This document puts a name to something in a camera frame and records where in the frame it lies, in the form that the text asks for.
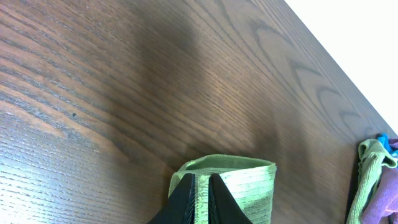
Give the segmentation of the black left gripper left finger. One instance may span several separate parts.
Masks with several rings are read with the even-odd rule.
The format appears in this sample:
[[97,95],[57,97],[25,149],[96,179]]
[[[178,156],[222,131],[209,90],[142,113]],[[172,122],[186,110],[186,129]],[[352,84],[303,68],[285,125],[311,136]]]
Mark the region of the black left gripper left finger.
[[195,175],[185,174],[169,197],[167,205],[148,224],[194,224]]

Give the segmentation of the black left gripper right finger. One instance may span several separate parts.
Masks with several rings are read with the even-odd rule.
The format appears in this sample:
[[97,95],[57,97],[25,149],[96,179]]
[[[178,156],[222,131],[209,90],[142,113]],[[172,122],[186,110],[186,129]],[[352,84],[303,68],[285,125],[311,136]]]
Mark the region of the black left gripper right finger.
[[211,174],[208,193],[209,224],[252,224],[219,174]]

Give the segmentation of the light green cloth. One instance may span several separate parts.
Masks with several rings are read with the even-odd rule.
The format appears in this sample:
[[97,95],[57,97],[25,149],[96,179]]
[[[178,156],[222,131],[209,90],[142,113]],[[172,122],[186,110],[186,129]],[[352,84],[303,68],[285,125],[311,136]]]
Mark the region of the light green cloth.
[[219,174],[242,212],[252,223],[270,223],[275,163],[250,157],[212,154],[186,162],[170,180],[171,194],[187,173],[195,175],[195,224],[209,224],[208,186]]

